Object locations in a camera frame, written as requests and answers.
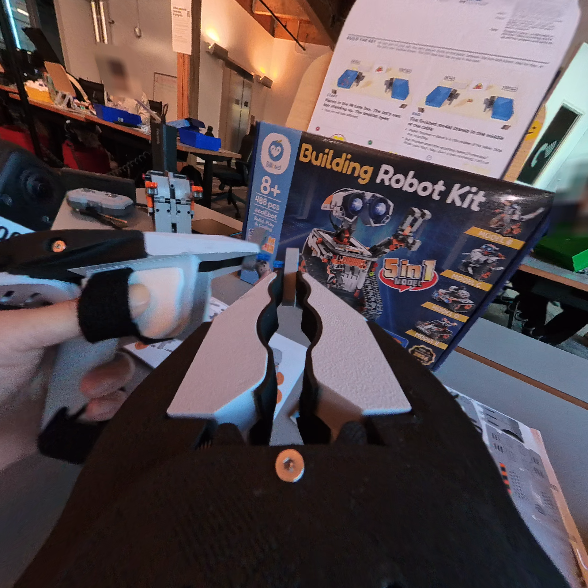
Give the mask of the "long wooden workbench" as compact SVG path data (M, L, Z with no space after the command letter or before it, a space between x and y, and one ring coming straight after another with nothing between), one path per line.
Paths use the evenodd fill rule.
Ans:
M108 122L100 119L99 117L90 114L87 111L78 111L67 107L57 107L53 103L39 101L35 99L28 99L30 105L43 111L52 112L56 115L60 115L66 119L74 119L80 122L93 123L103 128L103 133L113 134L118 133L124 135L127 142L142 141L143 143L150 142L151 136L149 133L143 132L139 128L131 128L128 126L120 125L118 123ZM196 148L191 145L186 145L177 141L177 150L186 153L194 153L197 157L203 160L222 160L222 159L240 159L241 156L238 152L227 151L220 149L218 151L210 151L206 149Z

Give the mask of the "white printed task sheet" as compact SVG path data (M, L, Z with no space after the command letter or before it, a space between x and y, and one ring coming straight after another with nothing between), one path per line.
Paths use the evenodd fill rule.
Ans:
M578 1L356 1L307 131L498 179L580 17Z

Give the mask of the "grey building beam with pin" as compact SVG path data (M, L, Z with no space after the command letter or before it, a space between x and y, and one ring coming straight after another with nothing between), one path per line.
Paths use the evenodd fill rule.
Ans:
M276 305L296 306L297 283L299 273L300 252L296 247L285 250L285 260L275 262L274 272L277 274Z

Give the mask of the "person's left hand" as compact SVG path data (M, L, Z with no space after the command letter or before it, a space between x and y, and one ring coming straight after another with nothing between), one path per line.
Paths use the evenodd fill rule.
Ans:
M1 312L1 470L37 451L37 437L54 364L52 348L81 335L77 299ZM125 353L87 372L83 422L114 416L129 396L136 364Z

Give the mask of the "black office chair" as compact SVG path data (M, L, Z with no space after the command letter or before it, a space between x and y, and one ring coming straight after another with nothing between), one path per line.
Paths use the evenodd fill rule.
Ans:
M254 122L246 136L242 139L238 151L240 158L235 160L234 167L231 166L230 162L223 165L215 164L213 166L213 177L219 181L219 189L221 190L221 193L212 198L211 202L217 202L222 198L226 198L227 203L234 207L236 218L240 218L238 202L243 204L246 204L246 202L237 198L233 193L233 188L249 186L256 131L257 123Z

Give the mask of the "black tall device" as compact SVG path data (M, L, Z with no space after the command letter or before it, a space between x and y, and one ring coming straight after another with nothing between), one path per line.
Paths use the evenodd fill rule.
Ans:
M151 170L158 172L177 171L178 130L167 125L163 119L151 119Z

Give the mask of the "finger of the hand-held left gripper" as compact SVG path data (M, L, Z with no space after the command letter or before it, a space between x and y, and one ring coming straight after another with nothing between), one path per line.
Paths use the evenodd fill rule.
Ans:
M196 275L196 324L208 319L211 282L216 277L242 269L253 270L255 263L200 263Z
M219 235L143 232L143 242L148 256L191 254L201 261L256 259L261 251L254 242Z

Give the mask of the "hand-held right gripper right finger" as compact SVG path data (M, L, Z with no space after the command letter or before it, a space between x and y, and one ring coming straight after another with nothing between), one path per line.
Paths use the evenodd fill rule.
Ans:
M310 342L297 417L304 444L327 444L348 422L409 413L371 323L309 273L298 273L296 294Z

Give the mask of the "sticker sheet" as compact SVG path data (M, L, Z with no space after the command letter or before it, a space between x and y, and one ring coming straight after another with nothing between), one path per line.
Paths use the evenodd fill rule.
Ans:
M587 552L541 433L446 387L481 434L511 499L571 587L587 587Z

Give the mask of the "dark green phone sign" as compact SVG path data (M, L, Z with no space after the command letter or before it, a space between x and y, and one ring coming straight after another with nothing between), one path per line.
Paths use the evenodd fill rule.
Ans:
M562 104L533 148L518 175L518 181L534 185L562 147L566 138L586 118L586 113Z

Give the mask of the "open white instruction booklet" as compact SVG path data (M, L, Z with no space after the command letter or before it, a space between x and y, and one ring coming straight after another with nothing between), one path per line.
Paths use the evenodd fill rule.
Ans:
M180 447L223 443L295 448L304 445L296 417L307 346L277 331L269 342L275 360L277 403L268 445L251 444L234 424L216 425L204 419L172 418L167 415L167 409L211 322L229 306L213 297L208 310L209 320L201 323L183 341L177 336L163 343L130 343L123 348L124 352L130 350L130 354L139 360L139 374L143 376L142 380L138 379L138 375L134 376L135 380L131 382L135 387L113 420L124 430L127 442L144 449L151 447L151 451L157 447L175 451Z

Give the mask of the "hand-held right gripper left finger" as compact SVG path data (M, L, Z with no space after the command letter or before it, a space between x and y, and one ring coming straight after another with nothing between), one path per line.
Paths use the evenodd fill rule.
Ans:
M253 445L270 442L277 403L273 351L282 275L272 272L210 324L167 415L234 424Z

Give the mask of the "black building beam with pin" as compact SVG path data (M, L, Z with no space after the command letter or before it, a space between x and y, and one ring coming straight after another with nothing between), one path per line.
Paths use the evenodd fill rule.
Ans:
M240 272L240 279L253 285L272 272L271 260L275 239L272 238L267 229L255 227L247 229L245 240L259 245L260 248L257 257L252 264L245 269L242 269Z

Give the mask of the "robot kit box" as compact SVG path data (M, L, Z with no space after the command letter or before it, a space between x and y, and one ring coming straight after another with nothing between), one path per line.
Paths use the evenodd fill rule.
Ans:
M243 231L437 369L544 235L555 194L258 122Z

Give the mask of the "grey remote control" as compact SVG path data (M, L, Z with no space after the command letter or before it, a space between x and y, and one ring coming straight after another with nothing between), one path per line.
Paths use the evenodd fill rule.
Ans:
M126 218L135 209L135 202L128 196L95 189L69 190L65 199L77 212L93 212L102 216Z

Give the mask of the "white paper notice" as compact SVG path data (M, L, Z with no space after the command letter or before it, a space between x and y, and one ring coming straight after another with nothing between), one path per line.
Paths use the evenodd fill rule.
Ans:
M172 49L192 54L192 1L171 1Z

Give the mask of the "grey desk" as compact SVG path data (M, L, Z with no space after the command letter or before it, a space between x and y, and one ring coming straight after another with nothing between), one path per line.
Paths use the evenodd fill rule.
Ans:
M540 430L587 546L587 410L452 351L435 372L445 385ZM13 587L62 513L81 466L33 453L1 472L1 587Z

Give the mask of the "wooden post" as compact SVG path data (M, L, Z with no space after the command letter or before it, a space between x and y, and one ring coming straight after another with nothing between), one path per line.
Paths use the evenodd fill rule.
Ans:
M192 1L192 54L177 54L177 115L197 118L201 57L202 1Z

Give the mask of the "grey toy robot model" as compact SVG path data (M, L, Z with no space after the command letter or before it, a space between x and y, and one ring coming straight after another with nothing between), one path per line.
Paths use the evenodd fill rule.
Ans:
M187 176L150 171L143 174L148 213L156 232L192 234L195 199L202 197L202 186Z

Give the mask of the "green block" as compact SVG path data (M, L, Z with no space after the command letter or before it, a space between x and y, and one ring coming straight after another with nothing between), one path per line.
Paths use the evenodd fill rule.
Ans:
M587 236L545 236L534 246L533 252L537 257L572 272L587 268Z

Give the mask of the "blue storage bin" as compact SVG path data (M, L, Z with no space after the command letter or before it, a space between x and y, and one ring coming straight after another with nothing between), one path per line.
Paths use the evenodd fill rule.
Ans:
M108 107L99 103L92 103L96 116L106 122L138 128L143 122L138 114L124 111L115 107Z
M185 118L169 121L166 124L178 131L179 141L184 145L214 152L221 149L222 143L219 138L201 132L205 124L200 120Z

